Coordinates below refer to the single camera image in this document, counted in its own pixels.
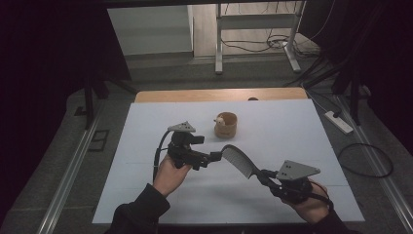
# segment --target human hand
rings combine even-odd
[[[313,193],[319,194],[323,197],[328,197],[328,195],[326,194],[326,187],[322,186],[321,184],[315,183],[310,178],[309,181],[313,186]],[[304,220],[311,224],[318,223],[328,215],[327,204],[319,199],[308,198],[307,201],[300,204],[292,204],[285,200],[282,200],[282,202],[288,204],[292,209],[294,209],[298,213],[298,215],[300,215]]]
[[[167,197],[183,182],[192,166],[184,165],[178,169],[167,154],[161,162],[154,180],[154,188]]]

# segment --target cup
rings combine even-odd
[[[222,112],[216,116],[215,135],[221,138],[232,138],[237,132],[237,115],[231,112]]]

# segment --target sleeve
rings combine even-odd
[[[155,222],[170,208],[167,199],[152,185],[129,204],[119,206],[106,234],[155,233]]]
[[[349,234],[352,233],[333,210],[320,222],[313,225],[317,234]]]

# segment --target wooden edge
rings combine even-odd
[[[306,99],[304,89],[259,88],[259,89],[222,89],[222,90],[180,90],[144,91],[136,95],[134,102],[193,102],[193,101],[231,101],[257,98],[261,100]]]

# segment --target power strip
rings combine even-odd
[[[324,116],[331,121],[337,128],[341,130],[345,135],[351,133],[353,131],[353,128],[350,127],[344,120],[342,120],[340,117],[335,118],[334,112],[328,111],[327,113],[324,114]]]

